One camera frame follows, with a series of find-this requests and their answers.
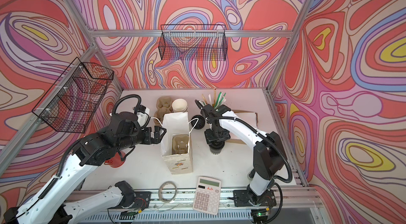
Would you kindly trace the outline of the black white paper coffee cup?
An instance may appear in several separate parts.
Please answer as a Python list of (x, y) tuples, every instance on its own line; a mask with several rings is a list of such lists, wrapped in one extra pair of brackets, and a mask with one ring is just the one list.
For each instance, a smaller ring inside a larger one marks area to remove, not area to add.
[(210, 149), (211, 153), (214, 154), (214, 155), (220, 154), (220, 152), (222, 151), (223, 148), (224, 148), (223, 145), (220, 145), (220, 146), (210, 145), (209, 146), (209, 149)]

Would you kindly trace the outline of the single pulp cup carrier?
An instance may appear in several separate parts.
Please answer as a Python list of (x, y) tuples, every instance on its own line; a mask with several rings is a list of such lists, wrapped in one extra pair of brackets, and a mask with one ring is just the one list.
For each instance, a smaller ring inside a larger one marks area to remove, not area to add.
[(178, 134), (172, 138), (172, 155), (187, 154), (190, 137), (188, 134)]

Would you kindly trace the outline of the white paper takeout bag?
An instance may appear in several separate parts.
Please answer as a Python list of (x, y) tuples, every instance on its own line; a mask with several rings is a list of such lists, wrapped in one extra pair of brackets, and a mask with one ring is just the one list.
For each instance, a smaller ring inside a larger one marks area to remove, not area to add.
[(187, 112), (165, 114), (160, 123), (167, 130), (160, 143), (161, 157), (173, 175), (193, 172), (191, 123)]

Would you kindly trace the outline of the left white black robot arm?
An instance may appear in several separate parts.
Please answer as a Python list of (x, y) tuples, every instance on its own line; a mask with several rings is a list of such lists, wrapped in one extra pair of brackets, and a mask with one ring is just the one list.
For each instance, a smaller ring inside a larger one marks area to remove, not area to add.
[(4, 214), (7, 224), (76, 224), (102, 210), (130, 208), (136, 202), (134, 189), (120, 181), (104, 192), (76, 203), (66, 199), (98, 167), (120, 151), (134, 151), (138, 144), (161, 143), (167, 130), (139, 124), (136, 113), (112, 113), (109, 124), (69, 146), (59, 163), (57, 173), (29, 201)]

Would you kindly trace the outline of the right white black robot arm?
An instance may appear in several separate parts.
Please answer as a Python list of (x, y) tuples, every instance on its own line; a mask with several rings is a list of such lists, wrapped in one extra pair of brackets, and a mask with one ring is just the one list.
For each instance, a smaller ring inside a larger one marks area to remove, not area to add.
[(234, 197), (236, 203), (258, 206), (265, 200), (267, 192), (277, 180), (283, 183), (293, 181), (292, 168), (278, 133), (267, 133), (254, 128), (225, 105), (214, 108), (211, 105), (203, 105), (198, 100), (195, 103), (203, 119), (210, 125), (210, 128), (205, 130), (205, 139), (212, 154), (220, 154), (225, 142), (230, 140), (231, 133), (252, 150), (251, 182), (247, 189), (242, 191), (243, 199)]

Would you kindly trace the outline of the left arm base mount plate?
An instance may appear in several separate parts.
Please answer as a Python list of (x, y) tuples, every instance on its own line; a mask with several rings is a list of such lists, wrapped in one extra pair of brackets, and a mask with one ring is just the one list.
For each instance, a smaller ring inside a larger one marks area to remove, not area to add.
[(119, 205), (110, 209), (143, 210), (149, 207), (151, 194), (151, 191), (135, 191), (132, 196), (124, 196), (122, 202), (120, 202)]

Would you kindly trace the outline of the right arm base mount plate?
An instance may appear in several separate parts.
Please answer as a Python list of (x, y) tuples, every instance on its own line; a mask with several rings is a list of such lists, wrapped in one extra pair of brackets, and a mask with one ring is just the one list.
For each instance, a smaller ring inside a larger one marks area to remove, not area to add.
[(234, 190), (230, 198), (236, 207), (269, 207), (277, 205), (276, 198), (272, 190), (265, 190), (262, 195), (256, 195), (249, 190)]

